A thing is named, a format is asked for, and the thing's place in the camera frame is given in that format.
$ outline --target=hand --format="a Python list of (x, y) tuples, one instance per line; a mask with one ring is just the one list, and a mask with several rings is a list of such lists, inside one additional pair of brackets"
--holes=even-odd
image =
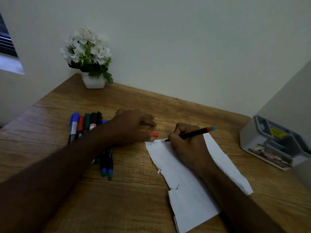
[(177, 123), (175, 131), (169, 135), (169, 140), (184, 163), (200, 176), (207, 167), (216, 165), (208, 152), (203, 135), (185, 140), (179, 136), (181, 133), (192, 132), (198, 129), (200, 129), (199, 126)]
[(109, 132), (114, 144), (127, 144), (137, 141), (154, 142), (155, 138), (138, 130), (139, 124), (155, 127), (154, 116), (140, 110), (118, 109), (114, 118), (103, 127)]

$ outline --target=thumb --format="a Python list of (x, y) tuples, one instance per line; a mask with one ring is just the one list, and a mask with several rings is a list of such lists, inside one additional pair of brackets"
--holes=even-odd
[(169, 141), (171, 142), (171, 144), (175, 147), (177, 151), (181, 149), (181, 147), (183, 146), (185, 142), (185, 140), (181, 139), (181, 137), (177, 135), (176, 133), (169, 134)]
[(137, 136), (138, 136), (139, 141), (147, 141), (147, 142), (155, 141), (155, 138), (153, 136), (151, 136), (148, 133), (141, 132), (141, 131), (138, 131)]

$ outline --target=paper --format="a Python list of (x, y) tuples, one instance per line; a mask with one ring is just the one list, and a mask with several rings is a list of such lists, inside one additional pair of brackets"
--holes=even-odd
[[(204, 139), (215, 163), (241, 190), (250, 195), (253, 191), (245, 177), (220, 149), (209, 133)], [(165, 139), (146, 142), (149, 155), (168, 184), (169, 201), (175, 214), (176, 229), (185, 233), (220, 213), (206, 185), (179, 158), (170, 142)]]

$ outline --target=fingernail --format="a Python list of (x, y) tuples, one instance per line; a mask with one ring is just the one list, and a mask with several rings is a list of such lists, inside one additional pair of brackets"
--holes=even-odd
[(149, 142), (154, 142), (155, 141), (155, 138), (152, 136), (149, 140)]

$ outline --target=window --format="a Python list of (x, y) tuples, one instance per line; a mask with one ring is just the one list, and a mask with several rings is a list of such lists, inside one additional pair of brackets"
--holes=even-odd
[(13, 42), (0, 14), (0, 53), (17, 57)]

